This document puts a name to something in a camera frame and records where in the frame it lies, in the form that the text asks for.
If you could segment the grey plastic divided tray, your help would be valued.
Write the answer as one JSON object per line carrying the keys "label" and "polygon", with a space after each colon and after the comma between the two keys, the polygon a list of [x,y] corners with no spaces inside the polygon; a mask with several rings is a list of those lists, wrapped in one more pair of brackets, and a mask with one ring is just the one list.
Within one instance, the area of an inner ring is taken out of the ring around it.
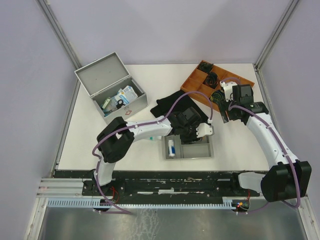
{"label": "grey plastic divided tray", "polygon": [[[169,157],[168,140],[174,141],[175,156]],[[210,136],[204,136],[192,144],[182,144],[179,135],[163,136],[161,139],[162,155],[166,160],[211,158],[214,155]]]}

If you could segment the white blue tube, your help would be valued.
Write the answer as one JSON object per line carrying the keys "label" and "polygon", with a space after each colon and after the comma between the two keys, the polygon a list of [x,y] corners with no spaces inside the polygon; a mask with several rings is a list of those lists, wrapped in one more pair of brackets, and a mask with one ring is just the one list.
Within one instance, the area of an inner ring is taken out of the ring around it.
{"label": "white blue tube", "polygon": [[176,156],[175,144],[173,139],[168,140],[168,155],[169,157]]}

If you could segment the clear bottle green label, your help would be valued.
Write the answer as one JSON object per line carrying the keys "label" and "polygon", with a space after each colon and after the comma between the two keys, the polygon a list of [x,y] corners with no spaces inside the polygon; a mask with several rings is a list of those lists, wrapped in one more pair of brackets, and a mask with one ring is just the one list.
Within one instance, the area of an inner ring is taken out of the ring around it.
{"label": "clear bottle green label", "polygon": [[161,136],[152,136],[152,137],[149,138],[149,140],[151,140],[151,141],[158,141],[158,140],[161,140],[161,139],[162,139]]}

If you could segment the blue white gauze packet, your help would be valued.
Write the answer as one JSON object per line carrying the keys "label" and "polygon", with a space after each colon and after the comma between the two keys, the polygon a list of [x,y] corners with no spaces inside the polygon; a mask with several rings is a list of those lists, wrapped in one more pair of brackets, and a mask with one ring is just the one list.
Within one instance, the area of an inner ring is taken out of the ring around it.
{"label": "blue white gauze packet", "polygon": [[124,105],[130,104],[137,98],[138,95],[136,94],[135,90],[129,85],[127,85],[124,89],[120,88],[115,96],[116,101],[120,101]]}

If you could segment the black handled scissors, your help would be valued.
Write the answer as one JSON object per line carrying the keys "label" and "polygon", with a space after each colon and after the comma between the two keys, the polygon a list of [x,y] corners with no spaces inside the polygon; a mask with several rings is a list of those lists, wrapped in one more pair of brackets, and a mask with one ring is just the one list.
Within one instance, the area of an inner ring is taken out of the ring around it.
{"label": "black handled scissors", "polygon": [[120,99],[120,100],[117,101],[116,108],[120,109],[124,105],[125,105],[124,101],[122,99]]}

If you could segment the grey metal first aid box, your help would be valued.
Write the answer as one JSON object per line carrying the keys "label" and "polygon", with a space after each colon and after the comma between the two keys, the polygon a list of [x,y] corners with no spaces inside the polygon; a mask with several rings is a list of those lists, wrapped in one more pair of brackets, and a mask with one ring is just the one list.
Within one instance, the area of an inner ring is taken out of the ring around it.
{"label": "grey metal first aid box", "polygon": [[[148,106],[147,94],[128,72],[116,52],[112,52],[74,71],[103,120],[109,124],[116,117],[128,119]],[[138,98],[104,117],[101,105],[111,98],[107,108],[117,105],[115,96],[120,89],[131,86]]]}

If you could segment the light blue mask packet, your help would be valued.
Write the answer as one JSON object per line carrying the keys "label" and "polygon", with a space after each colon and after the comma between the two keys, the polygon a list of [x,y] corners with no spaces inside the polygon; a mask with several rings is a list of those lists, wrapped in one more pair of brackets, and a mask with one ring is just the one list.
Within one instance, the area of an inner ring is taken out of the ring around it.
{"label": "light blue mask packet", "polygon": [[103,114],[104,114],[104,117],[110,115],[111,113],[115,112],[116,110],[118,110],[118,108],[115,106],[115,107],[111,107],[111,108],[105,108],[102,110]]}

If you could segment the green small sachet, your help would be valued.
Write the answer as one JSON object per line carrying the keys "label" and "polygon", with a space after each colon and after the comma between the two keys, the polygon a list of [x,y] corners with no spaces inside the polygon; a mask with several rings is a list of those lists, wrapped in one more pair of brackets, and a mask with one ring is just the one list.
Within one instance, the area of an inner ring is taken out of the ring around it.
{"label": "green small sachet", "polygon": [[106,98],[106,99],[104,100],[104,102],[102,103],[102,105],[100,106],[101,109],[104,110],[104,109],[108,106],[108,104],[109,104],[110,101],[111,101],[111,98],[110,98],[110,97]]}

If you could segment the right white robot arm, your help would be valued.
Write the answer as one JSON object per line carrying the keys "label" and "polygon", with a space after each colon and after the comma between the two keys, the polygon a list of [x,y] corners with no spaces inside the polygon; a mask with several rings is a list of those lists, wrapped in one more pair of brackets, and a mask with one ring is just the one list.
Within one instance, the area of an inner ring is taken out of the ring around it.
{"label": "right white robot arm", "polygon": [[216,101],[223,122],[240,120],[254,135],[268,163],[266,174],[248,171],[229,183],[231,193],[242,195],[248,190],[261,193],[267,202],[281,201],[298,208],[306,195],[312,167],[300,161],[288,148],[275,128],[266,105],[254,101],[249,84],[234,81],[220,83],[221,98]]}

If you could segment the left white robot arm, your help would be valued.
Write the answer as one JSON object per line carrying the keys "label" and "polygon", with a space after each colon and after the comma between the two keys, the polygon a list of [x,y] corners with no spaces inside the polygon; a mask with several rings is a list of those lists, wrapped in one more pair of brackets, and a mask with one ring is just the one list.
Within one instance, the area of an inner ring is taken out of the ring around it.
{"label": "left white robot arm", "polygon": [[98,157],[93,189],[99,195],[106,195],[110,191],[116,162],[127,154],[134,142],[170,135],[190,141],[211,133],[211,127],[202,122],[193,107],[145,121],[125,121],[121,116],[116,117],[97,136],[97,145],[92,150],[92,154]]}

